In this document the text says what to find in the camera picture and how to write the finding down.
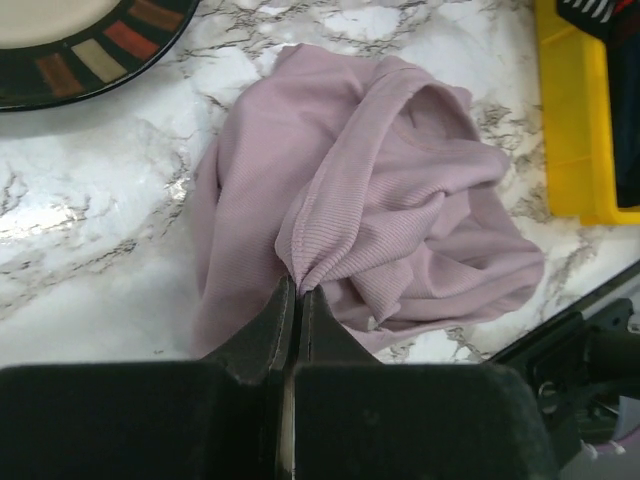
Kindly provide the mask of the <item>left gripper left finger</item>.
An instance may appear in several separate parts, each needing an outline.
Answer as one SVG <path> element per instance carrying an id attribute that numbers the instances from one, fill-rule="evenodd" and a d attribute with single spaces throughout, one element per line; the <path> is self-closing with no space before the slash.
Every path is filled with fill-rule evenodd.
<path id="1" fill-rule="evenodd" d="M 1 371 L 5 479 L 288 479 L 296 289 L 199 360 Z"/>

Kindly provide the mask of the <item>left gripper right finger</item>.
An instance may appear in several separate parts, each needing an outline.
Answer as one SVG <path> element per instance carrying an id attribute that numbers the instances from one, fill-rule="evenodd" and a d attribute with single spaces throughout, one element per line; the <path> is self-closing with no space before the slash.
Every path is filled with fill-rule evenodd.
<path id="1" fill-rule="evenodd" d="M 299 479 L 555 479 L 533 394 L 494 363 L 387 365 L 333 317 L 301 313 L 294 374 Z"/>

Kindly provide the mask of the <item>mauve tank top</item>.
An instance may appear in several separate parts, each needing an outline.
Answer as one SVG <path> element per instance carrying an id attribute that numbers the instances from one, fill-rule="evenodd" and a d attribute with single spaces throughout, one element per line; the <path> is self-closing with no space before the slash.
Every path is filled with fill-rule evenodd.
<path id="1" fill-rule="evenodd" d="M 194 352 L 229 340 L 283 276 L 321 288 L 373 353 L 520 309 L 544 256 L 496 194 L 510 160 L 471 102 L 396 56 L 283 48 L 196 171 Z"/>

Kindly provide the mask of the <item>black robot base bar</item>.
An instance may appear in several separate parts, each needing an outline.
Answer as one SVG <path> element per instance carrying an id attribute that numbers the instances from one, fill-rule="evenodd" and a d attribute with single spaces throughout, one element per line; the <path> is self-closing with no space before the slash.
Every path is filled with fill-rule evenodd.
<path id="1" fill-rule="evenodd" d="M 639 266 L 499 351 L 531 388 L 560 465 L 639 439 Z"/>

